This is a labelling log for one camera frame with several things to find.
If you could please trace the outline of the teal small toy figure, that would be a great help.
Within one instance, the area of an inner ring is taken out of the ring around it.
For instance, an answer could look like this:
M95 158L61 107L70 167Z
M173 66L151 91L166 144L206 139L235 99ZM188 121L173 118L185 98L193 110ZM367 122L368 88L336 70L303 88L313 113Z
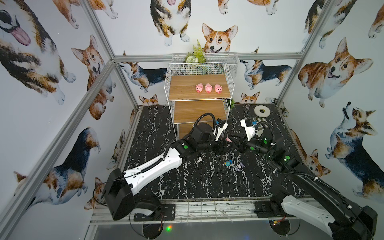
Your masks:
M232 160L229 160L229 161L226 161L226 162L225 162L225 166L226 166L226 167L229 167L229 166L231 166L231 165L233 165L233 161L232 161Z

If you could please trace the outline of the green fern plant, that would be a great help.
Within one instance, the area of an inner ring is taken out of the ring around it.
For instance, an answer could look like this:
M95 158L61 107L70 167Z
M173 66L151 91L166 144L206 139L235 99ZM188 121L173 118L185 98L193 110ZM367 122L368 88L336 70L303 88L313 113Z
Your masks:
M206 55L204 49L202 48L200 42L197 40L197 45L193 45L193 52L188 53L185 58L185 63L205 63Z

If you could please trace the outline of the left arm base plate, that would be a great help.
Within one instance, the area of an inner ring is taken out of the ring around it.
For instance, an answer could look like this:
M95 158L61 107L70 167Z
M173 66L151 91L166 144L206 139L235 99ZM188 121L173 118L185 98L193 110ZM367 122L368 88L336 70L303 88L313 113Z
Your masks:
M164 204L155 210L136 208L133 210L135 222L173 221L176 214L175 204Z

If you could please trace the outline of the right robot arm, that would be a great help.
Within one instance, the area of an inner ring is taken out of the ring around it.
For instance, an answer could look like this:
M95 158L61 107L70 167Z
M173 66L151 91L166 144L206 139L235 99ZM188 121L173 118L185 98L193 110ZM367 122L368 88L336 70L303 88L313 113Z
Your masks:
M304 220L334 240L374 239L378 214L371 207L361 207L317 176L300 172L301 162L271 140L258 137L248 140L242 134L231 134L229 140L240 152L263 156L274 173L290 178L322 206L314 207L280 191L271 198L271 208L276 213Z

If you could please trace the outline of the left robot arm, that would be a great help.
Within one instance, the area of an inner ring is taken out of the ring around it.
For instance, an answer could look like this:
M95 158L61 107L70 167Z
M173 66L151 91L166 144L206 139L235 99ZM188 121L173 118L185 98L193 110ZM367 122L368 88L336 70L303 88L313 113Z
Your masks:
M156 196L140 194L140 190L164 173L177 169L203 151L224 152L226 142L220 138L228 124L221 119L213 126L195 123L191 131L180 140L171 142L166 150L152 160L122 172L112 171L105 183L103 197L113 220L118 221L131 213L141 214L150 221L164 218L165 207Z

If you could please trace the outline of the black purple kuromi figure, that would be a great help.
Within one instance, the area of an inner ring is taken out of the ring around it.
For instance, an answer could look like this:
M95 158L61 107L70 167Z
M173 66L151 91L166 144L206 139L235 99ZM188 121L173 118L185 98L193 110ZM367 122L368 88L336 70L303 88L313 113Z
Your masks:
M241 171L244 167L245 166L242 163L238 163L238 164L234 165L234 169L237 172Z

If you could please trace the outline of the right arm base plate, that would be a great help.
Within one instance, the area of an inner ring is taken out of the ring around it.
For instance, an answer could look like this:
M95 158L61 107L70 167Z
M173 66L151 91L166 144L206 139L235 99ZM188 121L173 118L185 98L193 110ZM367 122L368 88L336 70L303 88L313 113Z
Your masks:
M289 215L283 211L283 208L277 202L271 201L255 201L254 213L258 218L270 218L281 220L283 218L294 218L295 216Z

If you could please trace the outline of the white tape roll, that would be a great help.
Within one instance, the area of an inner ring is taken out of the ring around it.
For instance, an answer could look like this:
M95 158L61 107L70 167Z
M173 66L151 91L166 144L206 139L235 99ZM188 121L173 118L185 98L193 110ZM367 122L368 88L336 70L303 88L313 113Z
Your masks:
M258 105L254 108L254 113L260 118L267 118L271 114L271 110L264 105Z

